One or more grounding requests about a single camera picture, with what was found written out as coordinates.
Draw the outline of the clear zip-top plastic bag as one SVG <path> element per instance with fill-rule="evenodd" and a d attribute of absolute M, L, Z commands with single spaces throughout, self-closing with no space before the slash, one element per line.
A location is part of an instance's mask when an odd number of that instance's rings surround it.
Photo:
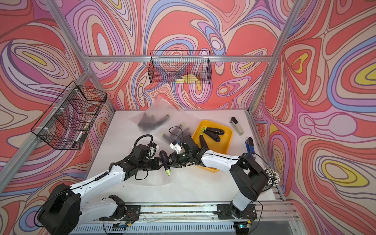
<path fill-rule="evenodd" d="M 155 103 L 153 103 L 147 110 L 142 111 L 141 113 L 132 117 L 130 119 L 130 121 L 132 123 L 136 124 L 137 127 L 138 127 L 138 123 L 140 122 L 144 113 L 146 113 L 147 115 L 153 115 L 155 117 L 155 122 L 156 122 L 167 114 L 170 114 L 169 120 L 171 120 L 172 117 L 175 114 L 178 113 L 178 110 L 171 103 L 169 103 L 166 99 L 160 99 L 160 100 L 156 101 Z M 143 133 L 151 133 L 151 132 L 157 130 L 158 128 L 160 128 L 161 126 L 159 126 L 159 127 L 153 126 L 153 128 L 149 131 L 143 131 L 139 127 L 138 128 Z"/>

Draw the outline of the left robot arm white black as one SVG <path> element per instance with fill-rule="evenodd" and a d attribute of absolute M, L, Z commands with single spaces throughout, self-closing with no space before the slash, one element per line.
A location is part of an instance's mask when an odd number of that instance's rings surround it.
<path fill-rule="evenodd" d="M 139 171 L 158 170 L 160 165 L 154 159 L 157 150 L 155 143 L 134 146 L 128 156 L 111 163 L 103 173 L 70 186 L 56 186 L 36 214 L 37 221 L 51 235 L 68 235 L 76 226 L 103 217 L 123 220 L 130 216 L 131 221 L 136 221 L 136 216 L 128 212 L 126 203 L 119 196 L 110 195 L 94 203 L 90 200 L 111 186 L 136 176 Z"/>

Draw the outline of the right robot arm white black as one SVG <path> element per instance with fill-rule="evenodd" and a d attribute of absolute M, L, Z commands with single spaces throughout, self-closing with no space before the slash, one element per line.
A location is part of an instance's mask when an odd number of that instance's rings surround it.
<path fill-rule="evenodd" d="M 230 203 L 230 208 L 235 212 L 243 212 L 248 205 L 255 202 L 267 184 L 270 176 L 257 161 L 249 154 L 230 156 L 215 152 L 208 148 L 205 141 L 197 145 L 191 136 L 179 142 L 170 144 L 173 152 L 167 156 L 160 152 L 162 164 L 167 172 L 172 167 L 186 167 L 199 165 L 211 167 L 224 172 L 229 172 L 233 177 L 239 191 Z"/>

